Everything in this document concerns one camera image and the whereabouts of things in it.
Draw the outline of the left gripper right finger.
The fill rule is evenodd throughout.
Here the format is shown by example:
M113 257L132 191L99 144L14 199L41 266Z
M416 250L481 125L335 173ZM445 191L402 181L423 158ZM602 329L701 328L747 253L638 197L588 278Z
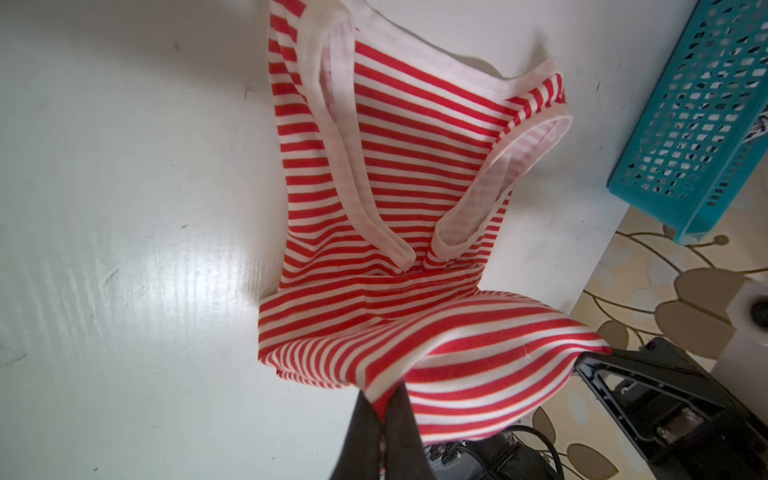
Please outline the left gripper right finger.
M385 478L390 480L435 480L424 452L404 383L392 395L386 410Z

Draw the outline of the red white striped garment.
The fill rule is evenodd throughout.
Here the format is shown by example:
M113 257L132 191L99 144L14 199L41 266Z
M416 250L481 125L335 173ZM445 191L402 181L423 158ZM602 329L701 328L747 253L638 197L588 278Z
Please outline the red white striped garment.
M479 283L515 184L567 133L561 70L477 70L363 1L274 1L268 71L288 192L258 358L283 379L407 390L425 444L479 440L539 408L593 329Z

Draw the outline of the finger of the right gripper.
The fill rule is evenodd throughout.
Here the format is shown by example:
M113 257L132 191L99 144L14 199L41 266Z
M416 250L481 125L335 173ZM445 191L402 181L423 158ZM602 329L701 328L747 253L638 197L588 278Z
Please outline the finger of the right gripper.
M666 339L584 353L574 371L655 478L766 478L766 424Z

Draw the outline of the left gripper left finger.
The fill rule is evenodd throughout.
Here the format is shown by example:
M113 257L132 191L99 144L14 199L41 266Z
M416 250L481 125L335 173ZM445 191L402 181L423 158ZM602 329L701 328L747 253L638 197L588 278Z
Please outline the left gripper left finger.
M380 477L381 424L362 391L330 480L376 480Z

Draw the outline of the black white striped garment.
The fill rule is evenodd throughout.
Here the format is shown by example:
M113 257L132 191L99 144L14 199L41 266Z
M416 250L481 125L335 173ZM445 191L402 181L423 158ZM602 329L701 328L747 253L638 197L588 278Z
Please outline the black white striped garment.
M762 110L760 115L756 118L755 123L749 128L745 135L743 142L748 143L757 140L767 134L768 130L768 106Z

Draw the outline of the teal plastic basket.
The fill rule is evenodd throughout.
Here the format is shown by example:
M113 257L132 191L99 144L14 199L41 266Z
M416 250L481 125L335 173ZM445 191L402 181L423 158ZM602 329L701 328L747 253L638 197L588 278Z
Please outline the teal plastic basket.
M681 245L718 223L767 151L767 4L701 1L608 181Z

